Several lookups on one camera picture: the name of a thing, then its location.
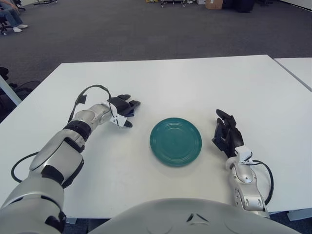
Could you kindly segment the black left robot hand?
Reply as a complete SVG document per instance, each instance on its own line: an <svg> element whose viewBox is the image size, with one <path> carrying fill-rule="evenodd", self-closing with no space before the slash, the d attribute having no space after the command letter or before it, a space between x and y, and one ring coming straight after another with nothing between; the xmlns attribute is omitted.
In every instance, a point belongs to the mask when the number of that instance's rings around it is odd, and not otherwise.
<svg viewBox="0 0 312 234"><path fill-rule="evenodd" d="M117 97L110 97L107 100L112 114L110 121L119 127L133 127L128 118L134 116L135 109L141 102L137 100L129 101L130 97L129 94L124 94Z"/></svg>

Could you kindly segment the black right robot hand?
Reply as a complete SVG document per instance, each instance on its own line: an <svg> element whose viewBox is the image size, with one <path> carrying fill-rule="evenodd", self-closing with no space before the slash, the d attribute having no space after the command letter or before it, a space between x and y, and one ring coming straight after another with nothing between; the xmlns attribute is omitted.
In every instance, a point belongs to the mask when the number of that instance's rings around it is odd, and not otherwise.
<svg viewBox="0 0 312 234"><path fill-rule="evenodd" d="M252 152L245 146L241 132L236 127L236 120L233 115L217 109L218 115L216 128L212 142L217 148L224 152L228 158L238 157L239 164L252 162Z"/></svg>

